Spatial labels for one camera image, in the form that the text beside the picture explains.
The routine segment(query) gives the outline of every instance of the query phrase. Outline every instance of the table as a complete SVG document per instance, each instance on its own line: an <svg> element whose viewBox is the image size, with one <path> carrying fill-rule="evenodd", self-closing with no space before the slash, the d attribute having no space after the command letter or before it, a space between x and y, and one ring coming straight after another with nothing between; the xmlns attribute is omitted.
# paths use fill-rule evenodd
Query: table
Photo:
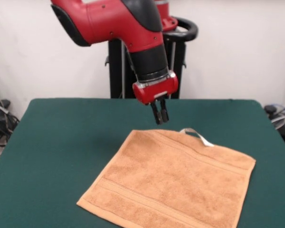
<svg viewBox="0 0 285 228"><path fill-rule="evenodd" d="M76 205L132 129L191 127L256 159L239 228L285 228L285 144L252 100L170 100L157 126L150 107L122 99L31 101L0 158L0 228L115 228Z"/></svg>

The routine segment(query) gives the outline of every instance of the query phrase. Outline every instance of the red robot arm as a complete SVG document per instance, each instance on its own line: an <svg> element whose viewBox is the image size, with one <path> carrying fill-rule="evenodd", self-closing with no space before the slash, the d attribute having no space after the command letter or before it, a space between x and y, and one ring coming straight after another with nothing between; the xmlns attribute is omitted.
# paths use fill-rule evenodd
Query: red robot arm
<svg viewBox="0 0 285 228"><path fill-rule="evenodd" d="M161 17L154 1L51 1L60 23L77 45L87 47L116 38L124 42L137 76L135 96L152 105L158 124L168 121L166 111L163 116L154 103L177 91L178 80L168 69Z"/></svg>

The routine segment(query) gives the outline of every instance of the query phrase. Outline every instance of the white towel loop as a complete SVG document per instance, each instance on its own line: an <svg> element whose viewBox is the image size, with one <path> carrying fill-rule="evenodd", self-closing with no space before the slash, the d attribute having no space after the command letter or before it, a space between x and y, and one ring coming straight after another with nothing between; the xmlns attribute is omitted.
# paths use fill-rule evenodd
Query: white towel loop
<svg viewBox="0 0 285 228"><path fill-rule="evenodd" d="M208 140L206 140L201 134L199 134L197 131L195 131L194 129L192 128L184 128L180 131L180 133L195 133L199 136L199 138L202 140L203 144L205 146L209 146L209 147L213 147L214 145L212 143L210 143Z"/></svg>

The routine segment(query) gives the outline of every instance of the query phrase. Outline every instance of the white wall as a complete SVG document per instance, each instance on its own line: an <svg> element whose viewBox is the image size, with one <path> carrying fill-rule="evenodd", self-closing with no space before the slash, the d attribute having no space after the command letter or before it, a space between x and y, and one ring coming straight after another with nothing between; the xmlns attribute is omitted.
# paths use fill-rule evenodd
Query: white wall
<svg viewBox="0 0 285 228"><path fill-rule="evenodd" d="M285 0L171 0L194 21L182 98L285 105ZM0 97L21 117L36 97L109 98L107 44L76 46L49 0L0 0Z"/></svg>

